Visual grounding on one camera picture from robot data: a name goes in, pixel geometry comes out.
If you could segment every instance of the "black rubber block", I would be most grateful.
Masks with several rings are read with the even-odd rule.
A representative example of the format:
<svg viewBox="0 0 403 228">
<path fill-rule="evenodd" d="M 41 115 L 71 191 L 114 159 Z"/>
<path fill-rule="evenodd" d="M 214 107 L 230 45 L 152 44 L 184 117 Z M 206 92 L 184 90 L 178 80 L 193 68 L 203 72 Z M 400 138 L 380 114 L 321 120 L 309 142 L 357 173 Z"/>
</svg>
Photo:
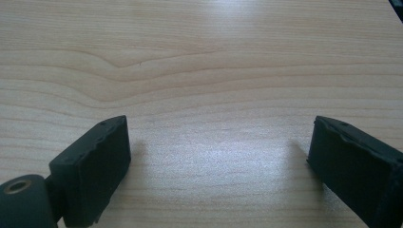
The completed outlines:
<svg viewBox="0 0 403 228">
<path fill-rule="evenodd" d="M 350 124 L 318 116 L 307 162 L 369 227 L 401 227 L 400 151 Z"/>
<path fill-rule="evenodd" d="M 125 116 L 96 124 L 51 161 L 52 185 L 66 194 L 66 226 L 87 227 L 97 221 L 129 164 Z"/>
</svg>

